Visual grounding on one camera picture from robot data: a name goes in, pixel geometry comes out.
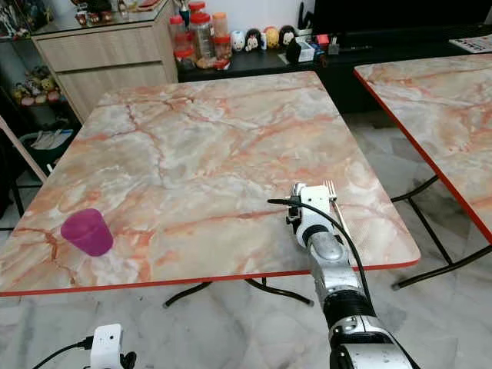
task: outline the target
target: robotic arm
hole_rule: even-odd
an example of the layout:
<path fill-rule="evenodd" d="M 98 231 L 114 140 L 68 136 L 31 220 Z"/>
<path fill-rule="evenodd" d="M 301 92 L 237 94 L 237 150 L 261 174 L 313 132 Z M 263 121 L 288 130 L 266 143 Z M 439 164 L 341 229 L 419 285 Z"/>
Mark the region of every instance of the robotic arm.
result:
<path fill-rule="evenodd" d="M 365 278 L 361 284 L 349 264 L 348 247 L 328 220 L 330 200 L 326 186 L 301 183 L 292 188 L 289 200 L 269 200 L 291 205 L 287 223 L 292 224 L 298 243 L 309 254 L 311 274 L 329 329 L 330 368 L 418 368 L 377 318 Z"/>

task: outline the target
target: fork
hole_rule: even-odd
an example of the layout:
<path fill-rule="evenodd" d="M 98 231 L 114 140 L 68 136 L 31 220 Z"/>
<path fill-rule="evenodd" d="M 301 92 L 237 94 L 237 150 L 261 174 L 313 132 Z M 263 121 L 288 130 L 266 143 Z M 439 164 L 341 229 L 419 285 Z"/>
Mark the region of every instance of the fork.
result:
<path fill-rule="evenodd" d="M 348 231 L 347 224 L 345 223 L 344 216 L 341 214 L 340 208 L 337 204 L 337 192 L 335 191 L 335 186 L 333 181 L 324 181 L 324 185 L 328 187 L 328 197 L 330 198 L 330 203 L 333 205 L 333 208 L 338 214 L 340 218 L 341 226 L 344 228 L 345 232 L 347 232 L 348 237 L 352 239 L 350 232 Z"/>

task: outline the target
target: purple plastic cup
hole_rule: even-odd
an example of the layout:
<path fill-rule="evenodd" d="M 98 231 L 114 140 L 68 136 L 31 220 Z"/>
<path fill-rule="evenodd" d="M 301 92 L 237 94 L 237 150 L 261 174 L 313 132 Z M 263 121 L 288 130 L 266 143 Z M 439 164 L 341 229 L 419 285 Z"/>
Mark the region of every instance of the purple plastic cup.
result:
<path fill-rule="evenodd" d="M 91 256 L 103 255 L 113 245 L 113 236 L 97 209 L 72 214 L 61 226 L 61 235 Z"/>

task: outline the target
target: marble floor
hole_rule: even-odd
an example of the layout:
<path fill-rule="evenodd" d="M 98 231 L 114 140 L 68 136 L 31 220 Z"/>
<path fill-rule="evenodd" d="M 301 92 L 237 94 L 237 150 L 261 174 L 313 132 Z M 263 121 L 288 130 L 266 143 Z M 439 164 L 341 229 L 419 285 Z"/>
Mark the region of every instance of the marble floor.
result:
<path fill-rule="evenodd" d="M 345 115 L 389 195 L 432 175 L 382 111 Z M 35 195 L 22 190 L 27 205 Z M 486 241 L 440 183 L 419 195 L 451 257 Z M 412 268 L 367 273 L 376 311 L 422 368 L 485 368 L 492 361 L 492 256 L 451 274 L 392 291 L 391 283 L 444 265 L 417 216 L 397 209 L 422 252 Z M 0 227 L 17 221 L 12 207 Z M 0 232 L 0 248 L 7 234 Z M 271 278 L 275 287 L 316 299 L 310 276 Z M 185 286 L 97 293 L 0 298 L 0 367 L 30 368 L 58 348 L 80 341 L 98 325 L 119 322 L 123 351 L 136 368 L 327 368 L 327 328 L 320 307 L 265 294 L 242 281 L 214 283 L 169 309 L 162 302 Z M 88 351 L 70 351 L 45 368 L 83 368 Z"/>

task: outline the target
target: television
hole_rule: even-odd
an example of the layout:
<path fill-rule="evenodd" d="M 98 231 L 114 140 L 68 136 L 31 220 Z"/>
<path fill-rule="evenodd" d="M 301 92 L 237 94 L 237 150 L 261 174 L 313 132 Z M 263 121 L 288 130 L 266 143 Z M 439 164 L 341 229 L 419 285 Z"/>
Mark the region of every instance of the television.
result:
<path fill-rule="evenodd" d="M 485 25 L 491 16 L 487 2 L 424 6 L 414 2 L 316 0 L 313 31 L 316 35 L 338 35 L 342 45 L 440 41 L 492 33 Z"/>

